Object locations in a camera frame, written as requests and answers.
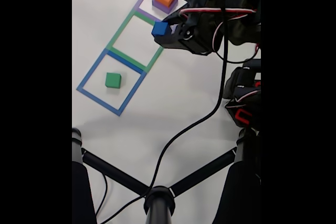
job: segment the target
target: white cable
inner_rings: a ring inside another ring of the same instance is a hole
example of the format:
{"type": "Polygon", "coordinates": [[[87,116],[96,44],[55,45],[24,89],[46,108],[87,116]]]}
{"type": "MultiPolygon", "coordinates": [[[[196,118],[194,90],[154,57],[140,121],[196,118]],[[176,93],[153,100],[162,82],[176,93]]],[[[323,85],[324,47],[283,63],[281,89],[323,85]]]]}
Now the white cable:
{"type": "Polygon", "coordinates": [[[244,107],[246,106],[246,104],[243,104],[243,105],[237,105],[237,106],[225,106],[225,108],[239,108],[239,107],[244,107]]]}
{"type": "Polygon", "coordinates": [[[233,17],[233,18],[228,19],[227,21],[234,20],[234,19],[244,18],[244,17],[246,17],[247,15],[248,15],[248,14],[241,15],[241,16],[238,16],[238,17],[233,17]]]}
{"type": "MultiPolygon", "coordinates": [[[[202,7],[202,8],[184,8],[180,10],[180,14],[186,13],[186,12],[221,12],[222,9],[220,8],[208,8],[208,7],[202,7]]],[[[252,9],[244,9],[244,8],[225,8],[225,11],[228,13],[255,13],[255,10],[252,9]]]]}
{"type": "Polygon", "coordinates": [[[220,28],[220,26],[222,25],[222,23],[223,23],[223,21],[217,26],[217,28],[214,32],[214,36],[212,38],[212,49],[213,49],[213,51],[215,51],[215,37],[216,37],[217,31],[220,28]]]}
{"type": "MultiPolygon", "coordinates": [[[[240,19],[240,18],[244,18],[244,17],[246,17],[248,14],[245,14],[245,15],[241,15],[241,16],[238,16],[238,17],[234,17],[234,18],[230,18],[230,19],[228,19],[227,21],[230,21],[230,20],[233,20],[233,19],[240,19]]],[[[215,37],[216,37],[216,34],[217,34],[217,32],[218,32],[218,29],[220,28],[220,26],[223,24],[223,22],[221,22],[218,26],[217,26],[217,28],[216,28],[216,30],[215,30],[215,32],[214,32],[214,36],[213,36],[213,38],[212,38],[212,49],[213,49],[213,51],[215,51],[215,37]]]]}
{"type": "Polygon", "coordinates": [[[249,93],[243,95],[243,96],[242,96],[241,98],[239,98],[238,100],[237,100],[237,98],[236,98],[236,102],[240,102],[242,99],[244,99],[244,98],[246,98],[246,97],[248,97],[248,96],[250,96],[250,95],[252,95],[252,94],[258,93],[259,91],[260,91],[260,90],[255,90],[255,91],[249,92],[249,93]]]}

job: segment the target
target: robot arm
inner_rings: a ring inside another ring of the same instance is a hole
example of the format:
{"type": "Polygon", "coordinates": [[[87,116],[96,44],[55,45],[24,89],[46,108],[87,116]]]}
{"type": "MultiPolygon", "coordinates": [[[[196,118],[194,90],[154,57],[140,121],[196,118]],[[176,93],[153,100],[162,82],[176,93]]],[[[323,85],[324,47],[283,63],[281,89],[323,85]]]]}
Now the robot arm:
{"type": "Polygon", "coordinates": [[[224,26],[215,34],[216,28],[223,21],[223,15],[229,20],[229,41],[238,46],[246,42],[259,44],[261,48],[261,0],[186,0],[183,7],[166,17],[163,22],[169,26],[164,35],[154,35],[156,43],[163,48],[188,50],[196,55],[208,55],[218,51],[223,37],[224,26]],[[245,17],[237,17],[232,12],[181,12],[186,8],[232,8],[255,10],[245,17]]]}

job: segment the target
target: white table surface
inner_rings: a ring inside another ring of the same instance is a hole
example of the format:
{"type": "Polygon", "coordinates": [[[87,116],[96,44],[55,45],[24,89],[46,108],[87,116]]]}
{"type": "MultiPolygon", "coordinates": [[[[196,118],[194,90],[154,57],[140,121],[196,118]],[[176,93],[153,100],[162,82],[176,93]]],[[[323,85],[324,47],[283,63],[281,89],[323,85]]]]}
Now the white table surface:
{"type": "MultiPolygon", "coordinates": [[[[215,106],[222,62],[215,54],[203,57],[184,50],[163,50],[121,116],[76,91],[136,1],[72,0],[72,126],[82,132],[84,148],[149,185],[164,145],[215,106]]],[[[236,47],[229,43],[228,58],[249,58],[254,46],[236,47]]],[[[237,66],[228,64],[226,79],[237,66]]],[[[171,145],[154,185],[169,187],[221,156],[235,147],[238,132],[228,113],[220,108],[212,118],[171,145]]],[[[104,194],[104,180],[98,171],[86,167],[97,209],[104,194]]],[[[212,223],[227,171],[228,167],[178,196],[173,224],[212,223]]],[[[137,197],[109,178],[108,184],[98,223],[137,197]]],[[[109,223],[144,224],[143,203],[141,199],[130,205],[109,223]]]]}

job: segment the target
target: black pole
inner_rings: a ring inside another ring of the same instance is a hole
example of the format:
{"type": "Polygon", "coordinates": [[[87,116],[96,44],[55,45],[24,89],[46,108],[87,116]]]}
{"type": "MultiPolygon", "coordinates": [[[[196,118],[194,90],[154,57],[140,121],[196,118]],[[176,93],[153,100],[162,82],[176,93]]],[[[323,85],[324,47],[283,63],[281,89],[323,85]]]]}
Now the black pole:
{"type": "Polygon", "coordinates": [[[130,175],[124,173],[118,168],[110,165],[101,158],[88,152],[86,149],[82,148],[83,162],[93,169],[105,174],[109,178],[118,182],[120,185],[130,189],[138,195],[142,195],[148,190],[148,186],[131,177],[130,175]]]}
{"type": "Polygon", "coordinates": [[[97,224],[91,197],[89,176],[83,165],[80,131],[72,128],[72,224],[97,224]]]}
{"type": "Polygon", "coordinates": [[[197,171],[191,173],[187,177],[183,178],[179,182],[175,183],[170,187],[173,191],[174,196],[177,197],[190,188],[196,186],[198,183],[214,175],[216,172],[220,171],[224,167],[233,163],[235,160],[235,153],[237,148],[233,148],[230,151],[226,152],[222,156],[211,161],[209,164],[203,166],[197,171]]]}

